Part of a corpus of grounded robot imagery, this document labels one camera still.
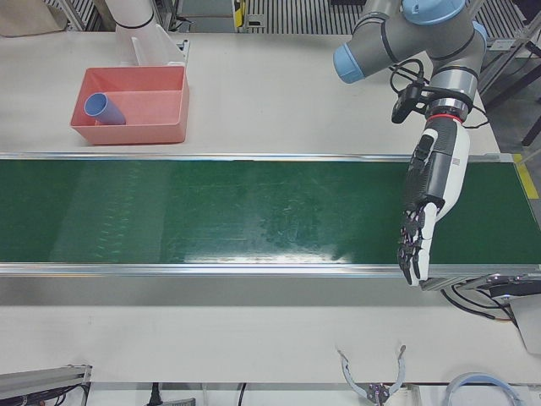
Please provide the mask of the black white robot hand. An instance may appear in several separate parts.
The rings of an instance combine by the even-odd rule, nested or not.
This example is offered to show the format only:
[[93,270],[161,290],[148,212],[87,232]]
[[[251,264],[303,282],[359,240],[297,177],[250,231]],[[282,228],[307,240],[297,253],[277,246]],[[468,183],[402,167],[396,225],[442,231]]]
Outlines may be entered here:
[[470,136],[448,114],[427,119],[407,168],[397,260],[407,283],[428,279],[435,224],[457,203],[467,168]]

